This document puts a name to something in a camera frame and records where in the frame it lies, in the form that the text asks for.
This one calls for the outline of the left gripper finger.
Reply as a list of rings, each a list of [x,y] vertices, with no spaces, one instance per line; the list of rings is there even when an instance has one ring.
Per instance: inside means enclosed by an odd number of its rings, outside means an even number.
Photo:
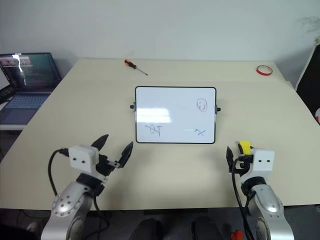
[[[133,145],[134,143],[131,141],[125,148],[124,150],[122,151],[121,153],[121,157],[118,161],[119,163],[119,168],[123,168],[126,163],[128,162],[131,154],[132,154],[132,150],[133,150]]]
[[[108,134],[102,135],[91,144],[91,147],[96,148],[98,151],[100,151],[106,144],[108,137]]]

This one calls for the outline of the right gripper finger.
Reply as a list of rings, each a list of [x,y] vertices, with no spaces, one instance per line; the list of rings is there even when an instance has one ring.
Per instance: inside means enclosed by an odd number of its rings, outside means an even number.
[[[234,165],[234,155],[229,146],[226,148],[226,161],[228,164],[228,171],[231,173]]]

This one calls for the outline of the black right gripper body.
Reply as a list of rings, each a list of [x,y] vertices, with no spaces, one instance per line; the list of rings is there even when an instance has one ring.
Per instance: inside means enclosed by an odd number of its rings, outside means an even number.
[[[238,175],[244,175],[249,171],[250,164],[253,163],[253,155],[252,154],[241,155],[236,160],[240,161],[240,163],[239,163],[239,168],[235,167],[234,173]]]

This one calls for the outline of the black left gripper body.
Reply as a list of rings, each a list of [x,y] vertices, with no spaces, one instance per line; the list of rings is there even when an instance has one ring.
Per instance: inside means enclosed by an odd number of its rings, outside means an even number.
[[[106,155],[98,155],[98,163],[96,164],[96,178],[103,181],[111,172],[119,168],[120,164],[117,161],[110,161]]]

